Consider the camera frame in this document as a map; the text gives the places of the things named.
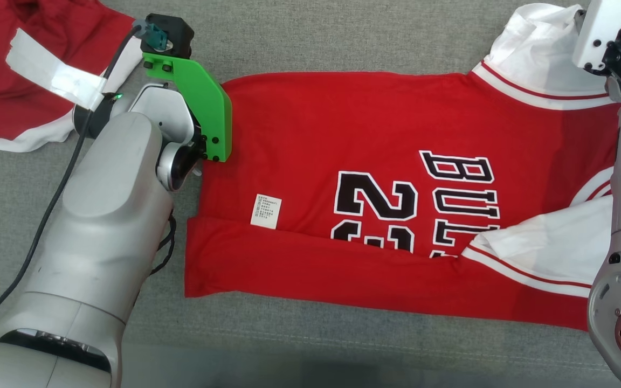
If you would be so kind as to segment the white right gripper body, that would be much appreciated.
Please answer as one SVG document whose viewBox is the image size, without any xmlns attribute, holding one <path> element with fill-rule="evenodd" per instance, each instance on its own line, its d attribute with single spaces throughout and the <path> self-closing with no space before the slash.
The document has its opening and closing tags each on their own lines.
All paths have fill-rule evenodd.
<svg viewBox="0 0 621 388">
<path fill-rule="evenodd" d="M 578 37 L 572 62 L 589 73 L 604 71 L 607 44 L 621 31 L 621 1 L 591 1 L 576 17 Z"/>
</svg>

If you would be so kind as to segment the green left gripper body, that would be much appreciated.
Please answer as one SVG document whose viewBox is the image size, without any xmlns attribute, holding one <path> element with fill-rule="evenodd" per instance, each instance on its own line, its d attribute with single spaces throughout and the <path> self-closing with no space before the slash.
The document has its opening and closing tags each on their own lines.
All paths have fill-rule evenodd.
<svg viewBox="0 0 621 388">
<path fill-rule="evenodd" d="M 200 63 L 143 52 L 149 77 L 172 82 L 206 137 L 207 159 L 226 162 L 232 151 L 232 103 L 221 84 Z"/>
</svg>

